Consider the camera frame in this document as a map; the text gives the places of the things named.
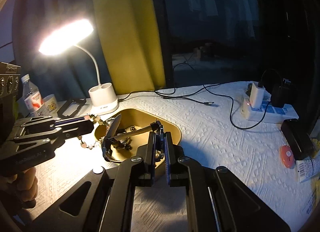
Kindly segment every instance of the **pink object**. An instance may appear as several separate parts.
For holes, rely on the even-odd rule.
[[[287,145],[283,145],[280,149],[281,161],[285,167],[291,168],[294,165],[294,157],[291,148]]]

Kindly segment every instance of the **flexible lamp arm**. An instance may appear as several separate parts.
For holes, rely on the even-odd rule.
[[[96,71],[97,71],[97,79],[98,79],[98,85],[99,86],[101,86],[101,82],[100,82],[100,74],[99,74],[99,68],[98,68],[98,64],[97,64],[97,61],[96,61],[96,59],[93,57],[93,55],[87,50],[87,49],[85,49],[85,48],[83,48],[83,47],[81,47],[81,46],[79,46],[79,45],[74,45],[75,47],[77,47],[77,48],[79,48],[79,49],[81,49],[82,51],[84,51],[85,53],[87,53],[90,57],[91,57],[91,59],[92,59],[92,61],[93,61],[93,63],[94,63],[94,65],[95,65],[95,67],[96,67]]]

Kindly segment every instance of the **table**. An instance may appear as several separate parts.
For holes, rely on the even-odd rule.
[[[235,99],[233,121],[241,127],[251,126],[241,115],[240,103],[248,82],[234,82],[212,87],[218,94]],[[185,95],[201,86],[179,88],[176,95]],[[229,121],[231,100],[209,94],[206,91],[192,97],[200,101],[214,101],[211,106],[187,100],[164,100],[153,93],[136,93],[119,104],[116,112],[137,108],[176,124],[182,132],[185,155],[203,166],[226,166],[273,211],[288,223],[292,232],[309,217],[312,205],[314,179],[299,183],[295,169],[287,169],[280,161],[279,148],[286,144],[279,124],[261,123],[250,130],[239,130]],[[80,115],[90,110],[90,100]],[[93,134],[83,136],[86,143],[93,143]],[[93,167],[115,166],[104,161],[101,149],[80,147],[72,138],[56,150],[55,158],[37,167],[39,193],[37,206],[30,210],[34,219],[61,197]],[[131,231],[187,231],[185,190],[169,188],[165,177],[154,187],[136,188]]]

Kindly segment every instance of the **bottle cap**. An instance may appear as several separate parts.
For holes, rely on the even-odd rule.
[[[28,74],[26,74],[25,76],[23,76],[21,78],[22,83],[25,83],[26,81],[30,80],[30,76]]]

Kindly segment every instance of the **white power strip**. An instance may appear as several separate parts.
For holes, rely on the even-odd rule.
[[[249,99],[244,98],[241,106],[242,114],[247,120],[260,121],[263,117],[267,104],[268,101],[262,101],[261,107],[259,109],[254,109],[251,107]],[[269,104],[262,122],[282,124],[285,119],[298,118],[298,114],[290,104],[285,104],[283,108],[275,108]]]

